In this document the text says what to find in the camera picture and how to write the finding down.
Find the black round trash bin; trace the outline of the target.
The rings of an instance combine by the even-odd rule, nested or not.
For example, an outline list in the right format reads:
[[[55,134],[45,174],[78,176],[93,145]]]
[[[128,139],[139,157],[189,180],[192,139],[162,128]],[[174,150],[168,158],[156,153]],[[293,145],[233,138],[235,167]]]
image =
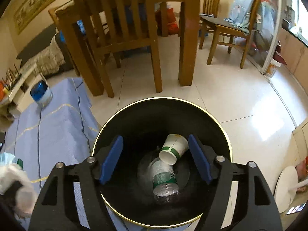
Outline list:
[[[123,151],[111,179],[100,187],[111,212],[129,223],[146,228],[182,226],[200,218],[211,205],[216,182],[205,182],[192,154],[186,151],[175,165],[179,194],[169,203],[159,203],[148,165],[158,157],[169,134],[185,138],[193,134],[203,145],[229,159],[231,144],[221,125],[203,108],[177,98],[149,98],[115,113],[100,130],[93,154],[123,138]]]

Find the white round stool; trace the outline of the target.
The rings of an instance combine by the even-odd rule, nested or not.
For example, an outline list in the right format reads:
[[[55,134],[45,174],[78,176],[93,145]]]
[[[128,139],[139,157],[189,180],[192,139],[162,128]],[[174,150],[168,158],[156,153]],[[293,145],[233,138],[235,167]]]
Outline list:
[[[296,189],[293,187],[298,183],[298,174],[294,166],[286,167],[280,174],[275,187],[274,199],[279,213],[283,213],[293,202]]]

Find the blue tablecloth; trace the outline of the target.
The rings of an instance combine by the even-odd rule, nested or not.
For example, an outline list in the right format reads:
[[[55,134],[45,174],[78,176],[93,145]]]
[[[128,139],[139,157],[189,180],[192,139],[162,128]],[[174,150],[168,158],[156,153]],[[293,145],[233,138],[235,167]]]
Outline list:
[[[66,78],[51,92],[46,107],[32,103],[13,121],[2,148],[22,160],[36,193],[57,162],[73,165],[89,157],[100,130],[82,78]]]

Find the crushed clear plastic bottle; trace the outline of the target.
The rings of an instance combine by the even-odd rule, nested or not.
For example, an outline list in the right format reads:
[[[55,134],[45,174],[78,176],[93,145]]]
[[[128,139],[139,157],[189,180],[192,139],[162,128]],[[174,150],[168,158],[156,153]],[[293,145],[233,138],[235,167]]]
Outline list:
[[[155,201],[167,204],[175,201],[180,193],[172,165],[166,164],[159,157],[155,158],[148,166],[149,180]]]

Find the white green paper cup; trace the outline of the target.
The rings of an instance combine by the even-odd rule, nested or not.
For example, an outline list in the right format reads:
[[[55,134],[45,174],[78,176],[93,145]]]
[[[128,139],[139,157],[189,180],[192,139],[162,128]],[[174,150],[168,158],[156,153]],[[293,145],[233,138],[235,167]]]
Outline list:
[[[178,159],[188,150],[188,141],[185,137],[177,134],[167,136],[159,153],[162,162],[174,165]]]

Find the blue lid glass jar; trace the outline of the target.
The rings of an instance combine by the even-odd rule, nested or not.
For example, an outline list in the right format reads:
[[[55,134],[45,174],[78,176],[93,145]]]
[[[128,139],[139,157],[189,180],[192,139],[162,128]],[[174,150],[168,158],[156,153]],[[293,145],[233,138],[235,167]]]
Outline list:
[[[31,88],[30,95],[35,101],[35,103],[37,103],[37,105],[39,105],[39,107],[41,108],[46,107],[53,98],[51,88],[44,80],[37,82]]]

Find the white coffee table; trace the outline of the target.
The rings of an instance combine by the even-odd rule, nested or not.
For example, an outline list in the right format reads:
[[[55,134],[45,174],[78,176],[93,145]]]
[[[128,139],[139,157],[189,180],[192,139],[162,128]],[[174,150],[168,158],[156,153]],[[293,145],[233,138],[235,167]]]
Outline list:
[[[31,88],[41,80],[47,82],[43,74],[39,73],[36,63],[28,67],[24,66],[20,74],[21,77],[1,101],[2,114],[8,109],[9,105],[17,112],[22,113],[34,102],[30,95]]]

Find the dark sofa with lace cover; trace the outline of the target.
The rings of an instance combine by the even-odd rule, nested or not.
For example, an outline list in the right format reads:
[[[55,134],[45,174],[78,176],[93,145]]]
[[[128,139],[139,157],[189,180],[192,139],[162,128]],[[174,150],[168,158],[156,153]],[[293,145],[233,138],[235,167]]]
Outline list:
[[[21,61],[21,70],[36,65],[35,73],[43,74],[46,78],[74,69],[66,44],[54,24],[32,39],[17,55],[16,60]]]

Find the far wooden chair with cushion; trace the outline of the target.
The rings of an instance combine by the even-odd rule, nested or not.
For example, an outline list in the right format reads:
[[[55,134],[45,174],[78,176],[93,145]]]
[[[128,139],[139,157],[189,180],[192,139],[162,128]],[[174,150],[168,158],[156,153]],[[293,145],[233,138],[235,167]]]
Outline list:
[[[201,15],[206,26],[213,30],[207,64],[211,65],[216,47],[243,50],[240,68],[250,55],[255,62],[264,65],[269,53],[275,29],[276,10],[270,0],[234,0],[229,15],[219,19]]]

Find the near wooden dining chair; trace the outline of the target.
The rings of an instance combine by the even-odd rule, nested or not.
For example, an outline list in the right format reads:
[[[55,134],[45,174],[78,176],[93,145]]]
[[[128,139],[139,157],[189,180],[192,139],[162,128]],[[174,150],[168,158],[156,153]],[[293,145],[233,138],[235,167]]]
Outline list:
[[[149,46],[157,93],[162,92],[157,23],[153,0],[130,0],[132,23],[128,23],[124,0],[74,0],[108,97],[114,97],[104,67],[106,54]]]

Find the wooden chair beside sofa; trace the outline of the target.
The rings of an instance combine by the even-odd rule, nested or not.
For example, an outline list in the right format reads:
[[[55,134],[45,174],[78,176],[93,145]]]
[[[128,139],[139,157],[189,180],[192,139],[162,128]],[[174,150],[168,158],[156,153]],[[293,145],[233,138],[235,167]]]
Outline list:
[[[204,0],[202,13],[217,17],[220,0]]]

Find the framed landscape painting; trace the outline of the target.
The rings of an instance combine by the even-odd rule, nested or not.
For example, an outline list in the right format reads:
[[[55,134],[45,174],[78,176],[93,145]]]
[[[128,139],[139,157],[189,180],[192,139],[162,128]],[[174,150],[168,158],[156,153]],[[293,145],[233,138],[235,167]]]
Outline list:
[[[17,34],[20,34],[25,27],[55,0],[25,0],[14,13],[14,24]]]

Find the wooden dining table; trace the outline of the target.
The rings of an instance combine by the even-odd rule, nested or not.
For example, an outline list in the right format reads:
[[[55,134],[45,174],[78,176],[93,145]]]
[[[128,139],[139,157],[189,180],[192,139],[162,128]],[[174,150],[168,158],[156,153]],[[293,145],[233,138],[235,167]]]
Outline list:
[[[180,57],[178,81],[193,82],[199,30],[200,0],[72,0],[55,15],[68,51],[93,95],[114,91],[106,71],[113,55],[117,62],[124,51],[150,47],[155,89],[162,91],[155,3],[180,2]]]

